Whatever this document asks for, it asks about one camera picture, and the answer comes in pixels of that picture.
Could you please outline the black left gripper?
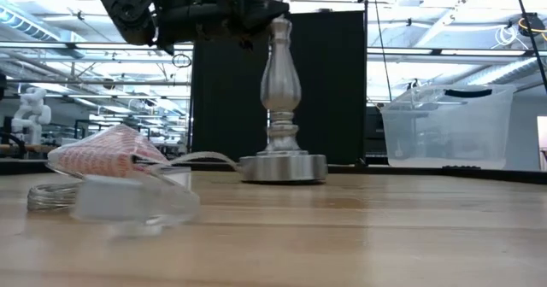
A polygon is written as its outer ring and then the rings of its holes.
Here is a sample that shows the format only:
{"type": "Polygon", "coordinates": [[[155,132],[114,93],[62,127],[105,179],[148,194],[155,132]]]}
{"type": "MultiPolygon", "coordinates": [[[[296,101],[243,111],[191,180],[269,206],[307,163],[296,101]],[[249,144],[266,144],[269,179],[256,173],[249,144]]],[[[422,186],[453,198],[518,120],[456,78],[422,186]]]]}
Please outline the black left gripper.
{"type": "Polygon", "coordinates": [[[159,44],[217,38],[244,42],[245,32],[262,32],[289,12],[283,0],[154,0],[154,5],[159,44]]]}

